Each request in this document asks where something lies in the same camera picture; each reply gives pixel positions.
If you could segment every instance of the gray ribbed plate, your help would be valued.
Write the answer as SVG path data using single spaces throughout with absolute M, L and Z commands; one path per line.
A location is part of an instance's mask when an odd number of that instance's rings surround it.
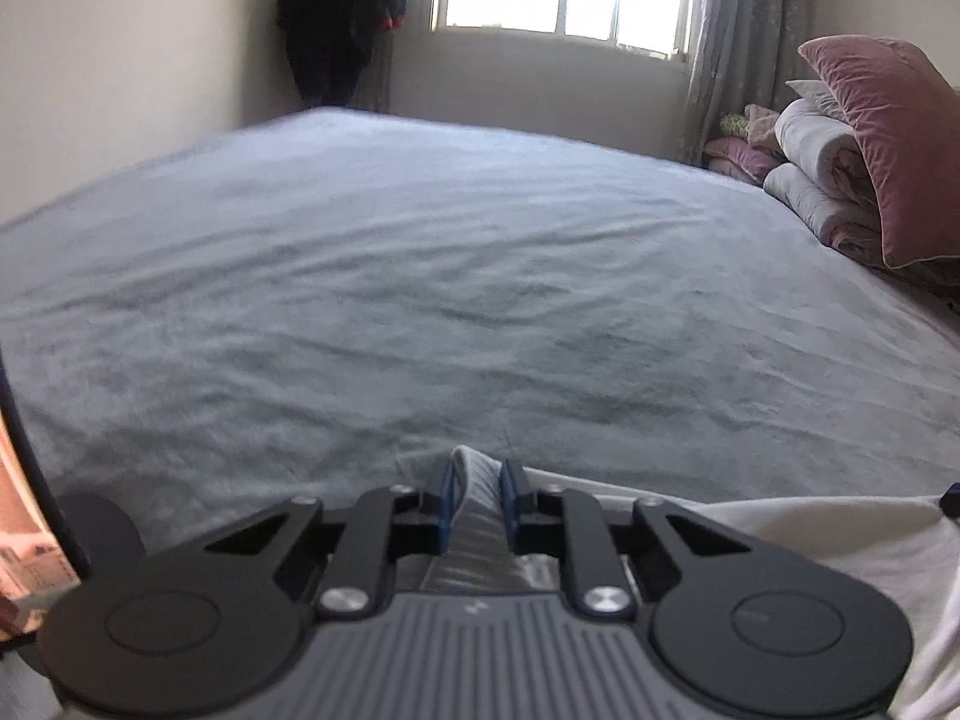
M 86 715 L 69 709 L 61 720 Z M 216 720 L 716 720 L 656 672 L 629 626 L 555 594 L 400 594 L 318 628 L 290 673 Z

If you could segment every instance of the gray curtain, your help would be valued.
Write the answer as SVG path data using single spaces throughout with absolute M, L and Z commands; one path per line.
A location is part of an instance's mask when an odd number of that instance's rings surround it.
M 394 33 L 381 32 L 373 44 L 373 58 L 357 81 L 349 107 L 373 113 L 390 110 L 390 67 L 394 58 Z
M 680 159 L 699 164 L 720 117 L 748 103 L 782 110 L 784 81 L 808 77 L 798 46 L 812 33 L 813 0 L 698 0 Z

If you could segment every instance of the folded blanket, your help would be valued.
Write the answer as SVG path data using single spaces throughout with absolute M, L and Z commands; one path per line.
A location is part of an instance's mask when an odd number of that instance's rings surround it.
M 959 261 L 931 260 L 897 269 L 883 264 L 877 207 L 828 197 L 792 163 L 771 170 L 763 189 L 798 215 L 825 247 L 933 295 L 960 298 Z
M 864 208 L 846 199 L 828 197 L 791 162 L 771 170 L 763 189 L 798 215 L 825 247 L 832 246 L 834 233 L 844 224 L 864 227 L 880 240 L 877 207 Z
M 933 295 L 960 299 L 960 263 L 956 260 L 926 260 L 887 268 L 880 235 L 856 224 L 842 224 L 833 231 L 830 248 L 867 268 L 883 271 L 896 280 Z
M 877 205 L 870 173 L 849 124 L 824 116 L 806 100 L 795 100 L 776 120 L 775 130 L 787 159 L 824 194 L 865 207 Z

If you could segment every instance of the dark coat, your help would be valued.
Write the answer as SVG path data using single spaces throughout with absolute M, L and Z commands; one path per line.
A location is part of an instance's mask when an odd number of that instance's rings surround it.
M 406 0 L 277 0 L 296 88 L 308 105 L 347 105 L 373 41 L 402 25 Z

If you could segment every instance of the velvet pillow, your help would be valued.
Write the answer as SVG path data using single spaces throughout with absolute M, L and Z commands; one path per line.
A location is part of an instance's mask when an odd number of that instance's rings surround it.
M 904 41 L 838 35 L 804 43 L 800 55 L 856 135 L 888 268 L 960 257 L 960 95 Z
M 757 182 L 757 185 L 762 185 L 767 173 L 781 163 L 773 154 L 755 148 L 740 138 L 718 138 L 710 141 L 704 146 L 704 154 L 733 162 Z
M 779 113 L 762 105 L 747 106 L 747 143 L 757 148 L 766 148 L 775 154 L 782 154 L 784 150 L 776 139 L 776 120 Z
M 712 160 L 707 164 L 707 170 L 710 172 L 718 172 L 720 175 L 726 175 L 728 178 L 733 178 L 737 181 L 742 181 L 744 184 L 750 184 L 751 186 L 757 186 L 757 182 L 753 180 L 747 173 L 743 172 L 739 167 L 733 164 L 728 159 L 721 159 L 720 157 L 713 157 Z
M 787 81 L 786 85 L 824 116 L 849 124 L 843 108 L 840 103 L 837 103 L 837 98 L 832 95 L 829 86 L 823 81 Z

